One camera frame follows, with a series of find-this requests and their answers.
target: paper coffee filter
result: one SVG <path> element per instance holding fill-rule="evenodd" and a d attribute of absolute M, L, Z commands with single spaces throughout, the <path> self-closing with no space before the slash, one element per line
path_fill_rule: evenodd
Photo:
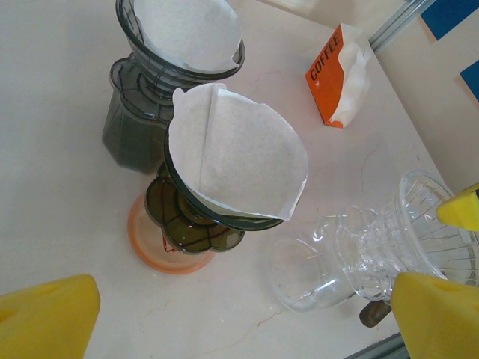
<path fill-rule="evenodd" d="M 223 84 L 176 89 L 173 103 L 169 150 L 197 199 L 223 215 L 291 218 L 308 157 L 281 115 Z"/>
<path fill-rule="evenodd" d="M 241 24 L 225 0 L 135 0 L 134 10 L 145 45 L 168 62 L 202 73 L 238 66 Z"/>
<path fill-rule="evenodd" d="M 339 64 L 343 69 L 343 90 L 338 107 L 331 121 L 338 121 L 344 127 L 356 116 L 370 87 L 366 64 L 373 56 L 373 50 L 360 28 L 341 24 L 344 46 L 339 53 Z"/>

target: metal frame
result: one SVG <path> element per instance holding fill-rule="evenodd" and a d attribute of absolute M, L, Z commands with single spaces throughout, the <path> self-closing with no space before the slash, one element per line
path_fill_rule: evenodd
<path fill-rule="evenodd" d="M 436 0 L 407 0 L 396 13 L 369 39 L 374 52 L 378 52 L 411 20 L 421 15 Z"/>

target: pour-over coffee maker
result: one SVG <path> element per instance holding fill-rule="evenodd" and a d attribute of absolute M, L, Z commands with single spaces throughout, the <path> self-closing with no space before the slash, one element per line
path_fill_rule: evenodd
<path fill-rule="evenodd" d="M 156 179 L 134 202 L 128 217 L 133 249 L 150 267 L 169 274 L 188 274 L 204 267 L 215 253 L 236 247 L 245 231 L 268 230 L 281 219 L 222 215 L 205 206 L 174 167 L 169 153 Z"/>
<path fill-rule="evenodd" d="M 165 129 L 174 114 L 173 91 L 234 75 L 245 60 L 245 47 L 241 42 L 233 56 L 239 66 L 228 71 L 199 73 L 175 66 L 145 46 L 134 2 L 116 1 L 118 22 L 133 53 L 110 70 L 113 95 L 102 139 L 119 165 L 150 174 L 163 158 Z"/>
<path fill-rule="evenodd" d="M 330 307 L 355 294 L 388 303 L 403 271 L 479 286 L 478 233 L 437 218 L 438 206 L 449 198 L 431 175 L 411 171 L 379 213 L 349 206 L 319 218 L 311 235 L 276 240 L 268 253 L 269 283 L 295 312 Z M 390 311 L 377 307 L 382 317 Z"/>

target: orange base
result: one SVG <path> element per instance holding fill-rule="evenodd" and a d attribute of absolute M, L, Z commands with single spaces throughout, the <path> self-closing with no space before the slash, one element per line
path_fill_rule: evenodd
<path fill-rule="evenodd" d="M 133 204 L 128 215 L 128 237 L 136 254 L 150 267 L 169 274 L 188 274 L 203 268 L 215 254 L 184 254 L 163 245 L 163 233 L 144 206 L 144 195 Z"/>

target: blue panel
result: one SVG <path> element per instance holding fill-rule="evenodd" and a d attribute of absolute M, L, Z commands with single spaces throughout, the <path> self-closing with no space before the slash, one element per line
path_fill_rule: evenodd
<path fill-rule="evenodd" d="M 476 97 L 476 100 L 479 101 L 479 60 L 462 71 L 461 76 Z"/>
<path fill-rule="evenodd" d="M 436 0 L 421 16 L 439 40 L 478 8 L 479 0 Z"/>

